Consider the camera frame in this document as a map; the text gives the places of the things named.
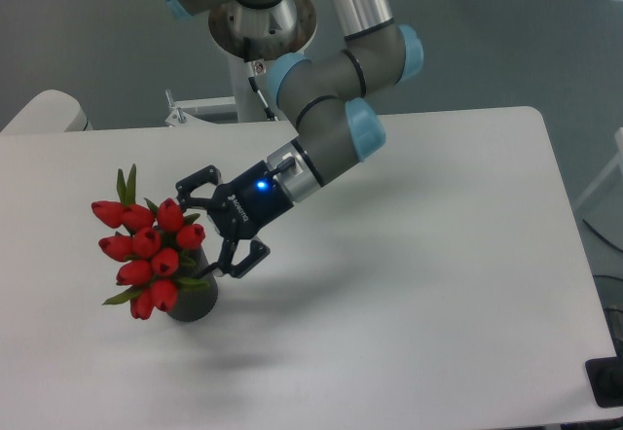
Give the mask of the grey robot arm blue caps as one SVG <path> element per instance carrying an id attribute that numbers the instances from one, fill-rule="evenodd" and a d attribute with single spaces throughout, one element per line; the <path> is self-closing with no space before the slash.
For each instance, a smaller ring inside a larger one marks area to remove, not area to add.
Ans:
<path id="1" fill-rule="evenodd" d="M 247 82 L 266 115 L 285 118 L 297 132 L 230 182 L 208 166 L 177 184 L 182 207 L 203 210 L 222 237 L 204 274 L 240 278 L 265 259 L 261 229 L 384 145 L 367 96 L 422 68 L 416 31 L 395 23 L 387 0 L 331 1 L 346 45 L 313 61 L 304 48 L 316 18 L 305 0 L 165 0 L 177 18 L 208 14 L 214 41 L 245 64 L 267 62 L 265 84 L 254 72 Z"/>

